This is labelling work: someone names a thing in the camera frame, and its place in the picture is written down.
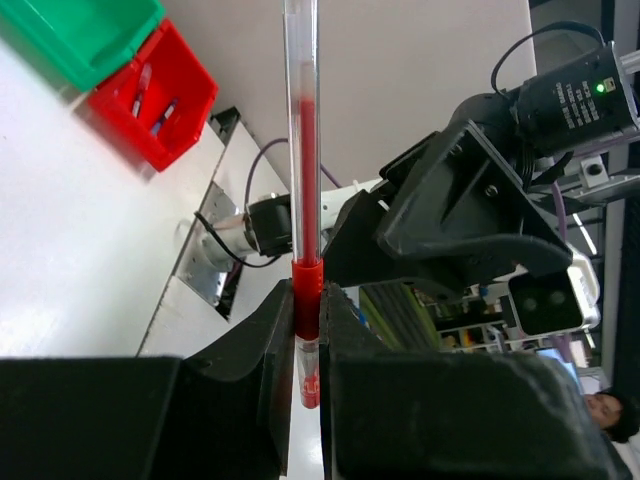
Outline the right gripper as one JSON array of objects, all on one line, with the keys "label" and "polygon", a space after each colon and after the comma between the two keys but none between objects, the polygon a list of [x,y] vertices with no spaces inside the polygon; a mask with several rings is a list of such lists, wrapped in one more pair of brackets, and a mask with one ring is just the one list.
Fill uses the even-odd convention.
[{"label": "right gripper", "polygon": [[474,95],[450,121],[388,207],[378,192],[346,201],[323,252],[326,281],[409,282],[453,302],[517,266],[534,277],[565,271],[569,247],[508,162],[524,187],[536,185],[537,160],[570,161],[627,140],[639,131],[639,107],[608,42],[512,90]]}]

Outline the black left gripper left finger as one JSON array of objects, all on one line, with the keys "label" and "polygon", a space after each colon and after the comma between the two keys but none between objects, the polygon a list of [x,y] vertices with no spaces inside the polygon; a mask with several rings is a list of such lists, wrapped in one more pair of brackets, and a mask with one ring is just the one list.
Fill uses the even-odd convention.
[{"label": "black left gripper left finger", "polygon": [[200,352],[5,358],[5,479],[276,479],[286,474],[293,292],[276,284]]}]

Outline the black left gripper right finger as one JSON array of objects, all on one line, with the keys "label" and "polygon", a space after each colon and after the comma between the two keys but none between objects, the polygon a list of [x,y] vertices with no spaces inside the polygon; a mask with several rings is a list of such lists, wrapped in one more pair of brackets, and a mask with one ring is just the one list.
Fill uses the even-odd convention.
[{"label": "black left gripper right finger", "polygon": [[534,354],[398,352],[342,289],[320,306],[328,479],[627,479],[576,380]]}]

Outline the red gel pen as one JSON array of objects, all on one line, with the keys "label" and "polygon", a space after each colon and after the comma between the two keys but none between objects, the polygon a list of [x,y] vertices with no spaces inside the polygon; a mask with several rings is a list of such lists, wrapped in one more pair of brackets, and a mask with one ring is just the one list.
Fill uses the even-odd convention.
[{"label": "red gel pen", "polygon": [[291,171],[292,282],[302,405],[320,404],[320,248],[318,3],[283,3],[285,79]]}]

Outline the blue capped pen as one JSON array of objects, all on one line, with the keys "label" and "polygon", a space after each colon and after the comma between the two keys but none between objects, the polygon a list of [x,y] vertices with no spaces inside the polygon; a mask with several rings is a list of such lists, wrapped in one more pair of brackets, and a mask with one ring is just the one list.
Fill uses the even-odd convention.
[{"label": "blue capped pen", "polygon": [[169,120],[169,118],[174,113],[176,105],[178,104],[178,102],[179,102],[178,98],[172,99],[171,102],[168,104],[168,106],[163,111],[163,113],[154,122],[154,124],[153,124],[153,126],[151,128],[151,135],[153,137],[157,137],[158,136],[159,131],[162,128],[162,126]]}]

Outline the dark red capped pen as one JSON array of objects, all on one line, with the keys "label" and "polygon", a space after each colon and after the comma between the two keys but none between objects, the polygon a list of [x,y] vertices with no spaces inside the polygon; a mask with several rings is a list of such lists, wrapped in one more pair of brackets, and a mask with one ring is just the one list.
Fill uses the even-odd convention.
[{"label": "dark red capped pen", "polygon": [[150,79],[152,75],[152,66],[149,63],[145,63],[141,70],[141,75],[138,81],[136,94],[131,108],[131,113],[135,118],[139,117],[141,105],[144,99],[144,95],[149,87]]}]

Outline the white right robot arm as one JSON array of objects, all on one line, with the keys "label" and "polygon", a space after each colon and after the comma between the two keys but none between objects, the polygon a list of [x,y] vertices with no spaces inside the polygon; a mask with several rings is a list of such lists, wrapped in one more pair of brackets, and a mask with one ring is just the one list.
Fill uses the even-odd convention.
[{"label": "white right robot arm", "polygon": [[604,42],[511,91],[465,100],[444,130],[385,166],[372,192],[346,200],[327,244],[319,239],[315,100],[294,100],[297,187],[249,211],[259,253],[291,244],[293,282],[212,345],[215,364],[238,362],[233,386],[246,400],[272,392],[273,382],[253,373],[272,366],[277,350],[259,348],[257,332],[292,321],[320,370],[331,479],[622,478],[625,466],[557,368],[522,356],[388,353],[347,317],[342,289],[414,281],[449,300],[507,276],[511,291],[565,296],[563,306],[544,303],[544,318],[585,318],[597,294],[570,279],[577,254],[527,190],[637,127],[625,75]]}]

